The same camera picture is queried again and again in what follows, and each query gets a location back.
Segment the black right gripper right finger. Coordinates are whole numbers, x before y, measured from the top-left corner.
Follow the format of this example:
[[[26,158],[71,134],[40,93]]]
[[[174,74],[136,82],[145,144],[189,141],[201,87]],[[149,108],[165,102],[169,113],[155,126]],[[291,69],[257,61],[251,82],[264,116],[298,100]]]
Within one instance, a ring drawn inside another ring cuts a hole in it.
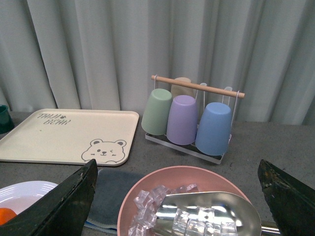
[[[315,190],[262,159],[257,175],[265,201],[283,236],[315,234]]]

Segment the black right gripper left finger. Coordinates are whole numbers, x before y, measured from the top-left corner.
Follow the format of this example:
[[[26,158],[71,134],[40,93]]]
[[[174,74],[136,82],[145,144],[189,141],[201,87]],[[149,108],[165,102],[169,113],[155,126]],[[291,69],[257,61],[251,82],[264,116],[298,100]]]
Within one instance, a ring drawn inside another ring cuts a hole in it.
[[[92,159],[32,206],[1,225],[2,236],[79,236],[95,195]]]

